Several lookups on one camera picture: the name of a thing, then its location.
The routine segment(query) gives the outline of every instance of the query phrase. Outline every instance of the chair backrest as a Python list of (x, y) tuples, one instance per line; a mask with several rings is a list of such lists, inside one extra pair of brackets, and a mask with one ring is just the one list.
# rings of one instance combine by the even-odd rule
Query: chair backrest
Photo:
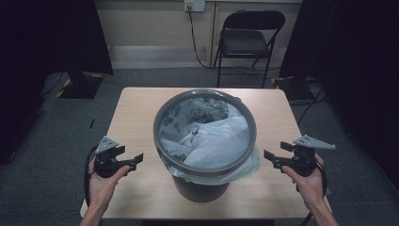
[(239, 10), (229, 15), (224, 24), (230, 29), (280, 30), (285, 24), (284, 15), (275, 10)]

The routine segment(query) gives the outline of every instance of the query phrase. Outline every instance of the forearm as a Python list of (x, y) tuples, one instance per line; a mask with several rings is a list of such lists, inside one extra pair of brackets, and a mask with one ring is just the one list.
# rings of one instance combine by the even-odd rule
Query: forearm
[(317, 226), (338, 226), (325, 202), (309, 205)]
[(85, 216), (80, 222), (80, 226), (100, 225), (105, 210), (106, 208), (101, 207), (100, 205), (92, 204), (86, 211)]

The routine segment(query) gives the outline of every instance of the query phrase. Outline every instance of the wooden table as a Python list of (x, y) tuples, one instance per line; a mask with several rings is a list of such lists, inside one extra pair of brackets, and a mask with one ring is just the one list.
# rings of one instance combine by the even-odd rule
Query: wooden table
[[(118, 160), (144, 153), (144, 161), (120, 180), (104, 218), (304, 218), (309, 211), (291, 179), (263, 158), (263, 149), (291, 157), (279, 143), (291, 143), (301, 136), (284, 93), (277, 89), (218, 89), (239, 97), (251, 111), (262, 165), (254, 175), (230, 183), (226, 193), (213, 202), (191, 202), (179, 193), (155, 150), (152, 124), (161, 105), (186, 90), (190, 89), (123, 90), (107, 136), (126, 146)], [(86, 210), (84, 202), (82, 216)]]

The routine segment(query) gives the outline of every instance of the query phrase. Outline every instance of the trash can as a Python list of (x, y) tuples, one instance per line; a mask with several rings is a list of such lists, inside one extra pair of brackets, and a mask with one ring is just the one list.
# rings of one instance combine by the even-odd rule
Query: trash can
[(216, 200), (230, 181), (259, 168), (252, 114), (238, 98), (219, 90), (172, 97), (156, 114), (153, 139), (176, 188), (193, 202)]

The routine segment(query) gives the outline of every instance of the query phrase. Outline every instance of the carpeted floor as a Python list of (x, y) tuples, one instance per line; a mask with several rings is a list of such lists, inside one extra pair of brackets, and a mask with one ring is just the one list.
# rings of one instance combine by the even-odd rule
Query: carpeted floor
[[(277, 70), (271, 71), (270, 76), (277, 73)], [(60, 73), (49, 75), (45, 90), (50, 89), (59, 76)], [(85, 157), (91, 146), (106, 134), (122, 89), (214, 88), (216, 70), (115, 70), (115, 76), (104, 79), (92, 100), (55, 98), (66, 79), (64, 74), (43, 96), (45, 102), (41, 112), (21, 143), (15, 160), (0, 166), (0, 225), (77, 225), (84, 199)], [(255, 88), (260, 81), (254, 76), (234, 76), (222, 79), (222, 86)], [(270, 81), (266, 87), (273, 88)], [(318, 90), (317, 85), (311, 88)], [(299, 102), (292, 104), (295, 118), (299, 120), (308, 106), (298, 105)], [(341, 225), (395, 225), (399, 222), (397, 190), (370, 155), (346, 134), (328, 101), (313, 105), (299, 128), (302, 134), (337, 146), (334, 151), (317, 152), (326, 161), (331, 190), (327, 197)], [(276, 219), (275, 225), (299, 225), (301, 221), (301, 218)], [(107, 219), (104, 225), (142, 225), (142, 222)]]

